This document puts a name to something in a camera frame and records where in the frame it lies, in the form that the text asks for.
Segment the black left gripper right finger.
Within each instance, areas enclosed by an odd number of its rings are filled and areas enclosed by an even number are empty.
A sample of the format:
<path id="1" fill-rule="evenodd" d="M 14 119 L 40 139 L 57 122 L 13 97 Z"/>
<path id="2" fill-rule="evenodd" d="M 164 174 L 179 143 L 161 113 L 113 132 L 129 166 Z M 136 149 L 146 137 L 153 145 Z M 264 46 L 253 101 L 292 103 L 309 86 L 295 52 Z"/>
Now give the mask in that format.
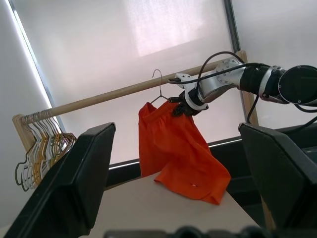
<path id="1" fill-rule="evenodd" d="M 317 164 L 285 133 L 243 123 L 255 185 L 278 228 L 317 227 Z"/>

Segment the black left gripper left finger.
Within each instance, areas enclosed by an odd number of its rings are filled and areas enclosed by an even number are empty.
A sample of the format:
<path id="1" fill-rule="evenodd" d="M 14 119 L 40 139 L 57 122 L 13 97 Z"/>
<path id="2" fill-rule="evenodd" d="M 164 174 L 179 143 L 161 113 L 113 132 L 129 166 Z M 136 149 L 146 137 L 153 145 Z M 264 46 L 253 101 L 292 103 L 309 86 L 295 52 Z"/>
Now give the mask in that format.
<path id="1" fill-rule="evenodd" d="M 106 185 L 115 123 L 88 129 L 45 175 L 4 237 L 78 238 L 94 227 Z"/>

